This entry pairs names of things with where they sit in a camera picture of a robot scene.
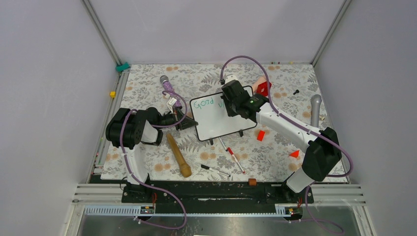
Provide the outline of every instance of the red block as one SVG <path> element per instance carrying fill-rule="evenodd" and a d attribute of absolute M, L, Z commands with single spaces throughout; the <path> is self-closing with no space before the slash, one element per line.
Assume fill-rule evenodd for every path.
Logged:
<path fill-rule="evenodd" d="M 256 93 L 259 93 L 262 96 L 268 97 L 267 81 L 258 85 L 258 88 L 256 89 Z"/>
<path fill-rule="evenodd" d="M 299 150 L 297 150 L 297 151 L 295 151 L 295 152 L 293 152 L 293 153 L 290 154 L 290 156 L 292 156 L 294 158 L 297 158 L 298 155 L 299 155 Z"/>
<path fill-rule="evenodd" d="M 262 142 L 262 140 L 264 139 L 264 136 L 265 136 L 265 131 L 263 130 L 259 131 L 257 140 Z"/>

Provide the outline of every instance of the white wall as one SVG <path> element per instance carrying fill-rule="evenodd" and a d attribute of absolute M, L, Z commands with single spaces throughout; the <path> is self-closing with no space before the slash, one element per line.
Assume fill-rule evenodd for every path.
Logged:
<path fill-rule="evenodd" d="M 343 0 L 92 0 L 129 63 L 310 62 Z"/>
<path fill-rule="evenodd" d="M 0 3 L 0 235 L 56 236 L 116 81 L 79 0 Z"/>
<path fill-rule="evenodd" d="M 378 236 L 416 235 L 417 1 L 353 1 L 316 67 Z"/>

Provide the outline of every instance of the whiteboard stand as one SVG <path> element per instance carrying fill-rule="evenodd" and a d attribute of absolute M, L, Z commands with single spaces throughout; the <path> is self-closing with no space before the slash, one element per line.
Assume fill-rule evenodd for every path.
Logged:
<path fill-rule="evenodd" d="M 251 86 L 245 86 L 244 89 L 252 96 Z M 256 122 L 240 116 L 229 117 L 221 98 L 222 94 L 222 92 L 218 92 L 190 101 L 191 113 L 194 120 L 198 122 L 198 125 L 195 126 L 197 138 L 200 141 L 209 140 L 211 145 L 213 145 L 213 139 L 221 136 L 238 132 L 242 137 L 244 130 L 257 125 Z"/>

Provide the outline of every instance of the wooden rolling pin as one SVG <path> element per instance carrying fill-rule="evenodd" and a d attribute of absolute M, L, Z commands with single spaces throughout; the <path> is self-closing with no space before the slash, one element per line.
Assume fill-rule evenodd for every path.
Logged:
<path fill-rule="evenodd" d="M 184 157 L 181 154 L 181 151 L 179 150 L 177 143 L 174 140 L 174 137 L 170 133 L 167 133 L 167 140 L 170 144 L 170 147 L 172 149 L 172 152 L 174 153 L 175 159 L 178 162 L 179 165 L 179 171 L 181 172 L 182 176 L 184 177 L 190 177 L 191 175 L 191 168 L 190 166 L 185 162 Z"/>

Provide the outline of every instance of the white marker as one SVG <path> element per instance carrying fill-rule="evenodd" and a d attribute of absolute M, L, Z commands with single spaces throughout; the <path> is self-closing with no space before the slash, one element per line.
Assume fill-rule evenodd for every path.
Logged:
<path fill-rule="evenodd" d="M 230 175 L 230 174 L 227 174 L 227 173 L 224 173 L 224 172 L 218 171 L 218 170 L 216 170 L 216 169 L 210 168 L 210 167 L 208 167 L 208 166 L 205 166 L 205 165 L 203 165 L 203 164 L 201 164 L 201 168 L 206 169 L 206 170 L 210 170 L 210 171 L 217 172 L 217 173 L 222 174 L 222 175 L 225 175 L 225 176 L 227 176 L 227 177 L 231 177 L 231 176 L 232 176 L 232 175 Z"/>
<path fill-rule="evenodd" d="M 227 148 L 226 148 L 226 146 L 224 145 L 223 140 L 221 140 L 221 138 L 220 138 L 220 137 L 219 137 L 219 139 L 220 139 L 220 142 L 221 142 L 221 143 L 222 143 L 222 145 L 223 145 L 224 150 L 225 150 L 225 151 L 227 151 Z"/>
<path fill-rule="evenodd" d="M 230 149 L 230 147 L 227 148 L 227 151 L 229 151 L 229 153 L 232 155 L 232 157 L 235 159 L 236 163 L 238 164 L 240 170 L 242 171 L 243 174 L 245 174 L 245 170 L 242 168 L 242 166 L 240 165 L 238 159 L 236 158 L 236 156 L 233 154 L 232 150 Z"/>

